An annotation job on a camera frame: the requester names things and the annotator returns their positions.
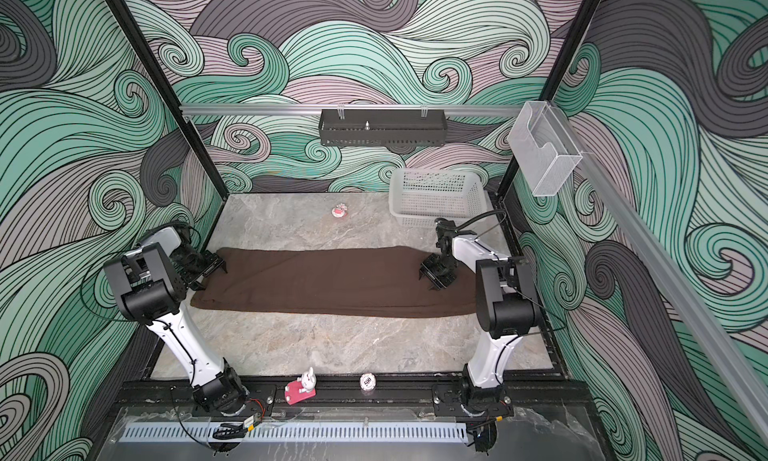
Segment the black front mounting rail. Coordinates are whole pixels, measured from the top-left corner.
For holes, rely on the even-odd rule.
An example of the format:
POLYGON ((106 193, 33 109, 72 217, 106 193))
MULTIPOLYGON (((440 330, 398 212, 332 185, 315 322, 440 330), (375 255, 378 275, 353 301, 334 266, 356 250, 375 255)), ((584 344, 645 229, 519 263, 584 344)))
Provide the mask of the black front mounting rail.
POLYGON ((194 400, 193 389, 184 380, 127 382, 118 394, 123 406, 190 408, 196 416, 230 417, 252 414, 286 416, 301 409, 320 408, 413 408, 437 417, 493 418, 509 416, 516 407, 564 407, 589 401, 586 384, 567 380, 555 372, 534 370, 505 374, 496 388, 474 388, 458 373, 378 374, 371 392, 365 392, 355 375, 321 375, 316 395, 290 406, 284 399, 287 377, 245 376, 248 394, 225 411, 203 408, 194 400))

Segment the pink card with bunny figure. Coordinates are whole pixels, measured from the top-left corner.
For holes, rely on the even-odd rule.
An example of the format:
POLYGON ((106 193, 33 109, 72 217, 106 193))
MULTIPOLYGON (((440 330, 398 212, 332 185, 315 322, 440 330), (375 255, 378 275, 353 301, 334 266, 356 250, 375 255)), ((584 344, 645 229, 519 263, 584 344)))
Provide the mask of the pink card with bunny figure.
POLYGON ((296 380, 289 382, 284 388, 284 398, 288 405, 313 398, 316 395, 316 375, 310 367, 296 380))

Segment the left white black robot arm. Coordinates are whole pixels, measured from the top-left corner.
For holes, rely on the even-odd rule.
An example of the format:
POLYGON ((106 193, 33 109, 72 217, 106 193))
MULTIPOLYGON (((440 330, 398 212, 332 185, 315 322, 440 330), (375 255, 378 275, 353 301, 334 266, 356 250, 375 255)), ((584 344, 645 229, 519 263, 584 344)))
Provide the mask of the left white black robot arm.
POLYGON ((226 359, 206 342, 185 299, 225 261, 192 244, 194 228, 181 221, 145 233, 103 266, 115 305, 128 322, 153 332, 183 366, 195 403, 223 416, 240 414, 248 391, 226 359))

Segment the clear acrylic wall box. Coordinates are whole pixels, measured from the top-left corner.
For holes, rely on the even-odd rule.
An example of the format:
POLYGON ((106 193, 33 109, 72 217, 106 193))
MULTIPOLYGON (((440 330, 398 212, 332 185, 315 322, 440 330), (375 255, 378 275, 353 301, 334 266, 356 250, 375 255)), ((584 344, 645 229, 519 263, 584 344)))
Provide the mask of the clear acrylic wall box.
POLYGON ((521 108, 507 142, 534 197, 553 197, 582 160, 565 113, 547 101, 521 108))

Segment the aluminium wall rail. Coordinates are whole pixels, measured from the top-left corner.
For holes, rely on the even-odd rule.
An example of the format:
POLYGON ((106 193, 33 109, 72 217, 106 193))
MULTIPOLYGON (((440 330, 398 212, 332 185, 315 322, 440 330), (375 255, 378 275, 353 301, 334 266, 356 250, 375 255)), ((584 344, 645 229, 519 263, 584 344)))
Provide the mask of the aluminium wall rail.
POLYGON ((324 110, 336 111, 344 116, 347 111, 443 111, 447 117, 506 118, 516 116, 522 105, 403 105, 403 104, 182 104, 181 113, 194 116, 319 116, 324 110))

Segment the small pink white cupcake toy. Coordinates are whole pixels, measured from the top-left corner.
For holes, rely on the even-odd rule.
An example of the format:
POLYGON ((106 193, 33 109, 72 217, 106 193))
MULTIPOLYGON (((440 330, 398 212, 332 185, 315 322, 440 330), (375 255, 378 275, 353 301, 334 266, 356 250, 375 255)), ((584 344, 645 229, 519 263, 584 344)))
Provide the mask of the small pink white cupcake toy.
POLYGON ((348 215, 348 207, 344 203, 339 203, 331 211, 335 218, 344 218, 348 215))

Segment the white plastic laundry basket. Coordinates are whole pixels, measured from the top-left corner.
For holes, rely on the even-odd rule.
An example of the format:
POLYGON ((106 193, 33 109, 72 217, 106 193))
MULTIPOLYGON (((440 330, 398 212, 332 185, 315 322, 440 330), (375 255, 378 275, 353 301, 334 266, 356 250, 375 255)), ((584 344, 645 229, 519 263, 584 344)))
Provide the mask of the white plastic laundry basket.
POLYGON ((433 228, 437 218, 461 224, 490 210, 478 175, 467 171, 396 169, 389 210, 405 228, 433 228))

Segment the black perforated wall tray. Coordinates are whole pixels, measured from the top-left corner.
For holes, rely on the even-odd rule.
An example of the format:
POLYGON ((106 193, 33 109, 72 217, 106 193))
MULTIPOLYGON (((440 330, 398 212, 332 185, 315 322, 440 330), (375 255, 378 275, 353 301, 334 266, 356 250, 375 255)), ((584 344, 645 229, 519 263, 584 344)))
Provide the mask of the black perforated wall tray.
POLYGON ((324 110, 318 130, 324 146, 410 149, 443 145, 448 124, 443 111, 324 110))

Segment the brown trousers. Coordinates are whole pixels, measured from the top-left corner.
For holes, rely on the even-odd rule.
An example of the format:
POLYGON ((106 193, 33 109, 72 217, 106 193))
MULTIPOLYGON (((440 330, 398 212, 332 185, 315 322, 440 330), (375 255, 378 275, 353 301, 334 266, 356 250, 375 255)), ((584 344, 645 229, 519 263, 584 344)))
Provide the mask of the brown trousers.
POLYGON ((438 290, 419 274, 427 253, 411 247, 218 254, 226 268, 193 295, 197 309, 409 319, 476 310, 470 269, 459 267, 456 280, 438 290))

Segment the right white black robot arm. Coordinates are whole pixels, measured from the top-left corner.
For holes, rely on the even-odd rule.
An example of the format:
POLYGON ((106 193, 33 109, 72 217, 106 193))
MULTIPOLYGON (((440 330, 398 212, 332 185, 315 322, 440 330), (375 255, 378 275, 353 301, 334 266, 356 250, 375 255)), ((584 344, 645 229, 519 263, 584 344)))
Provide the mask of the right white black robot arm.
POLYGON ((482 334, 463 371, 459 395, 460 405, 472 416, 486 414, 504 400, 507 362, 542 319, 525 258, 488 246, 470 229, 475 222, 497 214, 489 211, 462 224, 437 218, 439 251, 425 258, 419 269, 419 276, 428 279, 433 290, 445 290, 457 281, 461 266, 474 274, 476 317, 482 334))

